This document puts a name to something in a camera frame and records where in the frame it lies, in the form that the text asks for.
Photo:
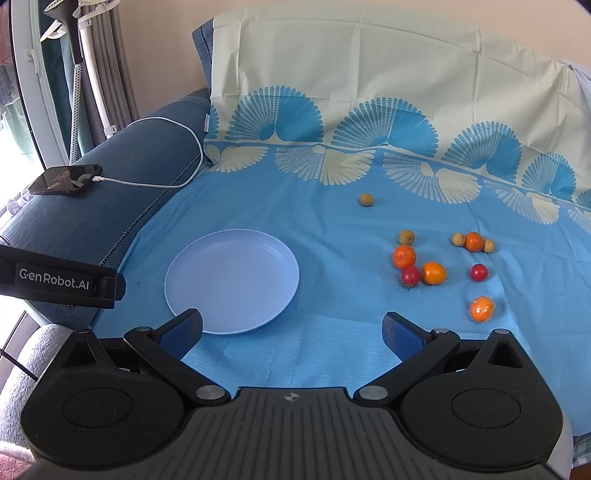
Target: smartphone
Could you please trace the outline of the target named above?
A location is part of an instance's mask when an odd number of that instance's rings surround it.
[[[100,175],[99,164],[50,167],[29,187],[31,195],[76,195],[86,190],[92,177]]]

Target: orange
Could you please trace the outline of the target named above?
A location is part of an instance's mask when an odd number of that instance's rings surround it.
[[[397,268],[404,268],[409,265],[414,265],[417,261],[417,254],[414,252],[414,248],[410,245],[400,245],[396,247],[392,254],[392,262]]]
[[[484,239],[479,233],[470,232],[466,235],[466,249],[470,252],[479,252],[484,247]]]
[[[478,297],[470,305],[470,315],[478,323],[490,320],[494,312],[495,302],[489,297]]]
[[[437,262],[427,262],[423,265],[421,278],[429,285],[440,285],[447,278],[447,272],[443,265]]]

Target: phone screen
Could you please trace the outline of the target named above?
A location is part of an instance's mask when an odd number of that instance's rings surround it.
[[[93,176],[102,172],[100,165],[76,165],[48,168],[29,188],[32,194],[76,192]]]

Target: fan pattern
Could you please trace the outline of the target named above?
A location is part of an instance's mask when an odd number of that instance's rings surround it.
[[[234,172],[268,157],[285,173],[327,186],[358,181],[381,161],[395,184],[423,199],[469,203],[486,186],[517,215],[551,225],[562,207],[591,235],[591,189],[577,194],[575,172],[557,152],[539,153],[520,169],[522,144],[509,125],[469,125],[438,155],[427,115],[404,99],[378,97],[352,108],[330,144],[324,135],[312,98],[284,85],[262,87],[238,102],[227,128],[212,106],[205,152],[211,171]]]

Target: window frame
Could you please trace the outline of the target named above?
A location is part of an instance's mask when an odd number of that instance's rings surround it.
[[[31,338],[31,335],[35,333],[38,328],[39,324],[33,320],[27,312],[23,312],[11,334],[8,336],[8,340],[4,344],[3,350],[13,358],[18,359],[18,355],[21,353],[25,343],[27,343],[27,340]],[[4,356],[0,357],[0,392],[4,388],[13,368],[17,367],[14,367],[10,360]]]
[[[41,51],[38,0],[10,0],[9,29],[19,93],[41,163],[68,165]]]

